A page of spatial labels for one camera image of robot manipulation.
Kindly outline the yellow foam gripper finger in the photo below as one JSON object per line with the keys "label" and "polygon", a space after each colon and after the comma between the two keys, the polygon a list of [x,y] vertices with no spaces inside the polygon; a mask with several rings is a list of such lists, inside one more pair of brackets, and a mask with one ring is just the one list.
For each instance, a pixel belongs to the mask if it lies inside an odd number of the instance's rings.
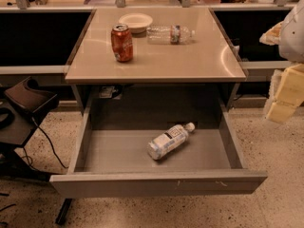
{"label": "yellow foam gripper finger", "polygon": [[282,23],[279,22],[270,29],[268,29],[260,36],[259,42],[269,46],[278,45],[280,41],[281,27]]}
{"label": "yellow foam gripper finger", "polygon": [[283,124],[304,102],[304,64],[276,69],[271,78],[269,98],[265,103],[265,118]]}

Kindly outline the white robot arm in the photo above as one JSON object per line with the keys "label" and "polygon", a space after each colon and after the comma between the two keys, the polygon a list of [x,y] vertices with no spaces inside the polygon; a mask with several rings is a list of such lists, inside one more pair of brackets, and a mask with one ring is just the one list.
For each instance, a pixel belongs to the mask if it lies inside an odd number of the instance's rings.
{"label": "white robot arm", "polygon": [[304,0],[282,22],[263,33],[259,42],[278,45],[279,55],[291,62],[283,71],[275,70],[264,106],[268,121],[283,124],[304,103]]}

